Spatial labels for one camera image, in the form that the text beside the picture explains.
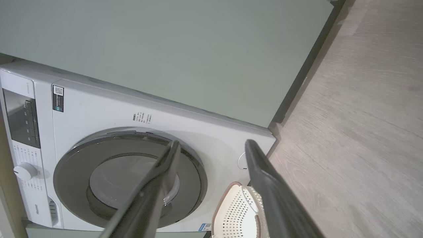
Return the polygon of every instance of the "washing machine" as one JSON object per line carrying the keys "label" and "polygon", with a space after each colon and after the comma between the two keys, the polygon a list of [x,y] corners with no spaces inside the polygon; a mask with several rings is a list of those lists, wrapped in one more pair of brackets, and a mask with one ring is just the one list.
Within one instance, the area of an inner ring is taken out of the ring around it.
{"label": "washing machine", "polygon": [[227,186],[250,180],[245,141],[264,152],[275,141],[266,128],[29,61],[3,65],[0,80],[27,217],[46,227],[103,230],[178,140],[177,176],[157,231],[210,230]]}

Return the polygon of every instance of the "control panel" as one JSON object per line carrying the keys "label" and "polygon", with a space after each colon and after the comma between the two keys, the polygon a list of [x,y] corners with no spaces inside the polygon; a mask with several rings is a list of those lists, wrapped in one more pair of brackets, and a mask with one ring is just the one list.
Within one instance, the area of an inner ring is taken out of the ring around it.
{"label": "control panel", "polygon": [[21,179],[22,188],[29,190],[45,190],[44,176],[40,149],[28,146],[18,141],[12,141],[16,159],[13,169],[15,175]]}
{"label": "control panel", "polygon": [[12,140],[40,148],[35,99],[3,89]]}

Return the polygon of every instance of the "perforated basket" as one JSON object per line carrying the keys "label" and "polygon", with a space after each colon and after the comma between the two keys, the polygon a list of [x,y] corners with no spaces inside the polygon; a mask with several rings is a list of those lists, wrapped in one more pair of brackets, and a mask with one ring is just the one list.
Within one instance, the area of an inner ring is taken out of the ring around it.
{"label": "perforated basket", "polygon": [[239,182],[229,185],[213,216],[214,238],[268,238],[261,196]]}

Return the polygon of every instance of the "laminate floor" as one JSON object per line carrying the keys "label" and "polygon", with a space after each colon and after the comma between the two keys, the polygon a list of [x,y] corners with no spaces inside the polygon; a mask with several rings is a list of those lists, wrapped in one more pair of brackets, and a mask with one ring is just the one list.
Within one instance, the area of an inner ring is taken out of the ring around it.
{"label": "laminate floor", "polygon": [[423,1],[356,0],[270,160],[327,238],[423,237]]}

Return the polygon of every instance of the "sticker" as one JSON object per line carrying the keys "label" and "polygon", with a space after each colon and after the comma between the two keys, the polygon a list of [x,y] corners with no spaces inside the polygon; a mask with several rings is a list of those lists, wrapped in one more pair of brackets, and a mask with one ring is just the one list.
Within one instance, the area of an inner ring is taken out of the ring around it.
{"label": "sticker", "polygon": [[200,229],[198,229],[198,231],[209,231],[212,230],[212,224],[211,223],[203,223],[200,227]]}
{"label": "sticker", "polygon": [[137,121],[137,122],[142,122],[142,123],[145,123],[145,124],[150,124],[152,116],[153,115],[148,114],[148,113],[137,112],[137,113],[134,113],[132,120]]}
{"label": "sticker", "polygon": [[63,112],[64,91],[64,88],[53,85],[53,110]]}

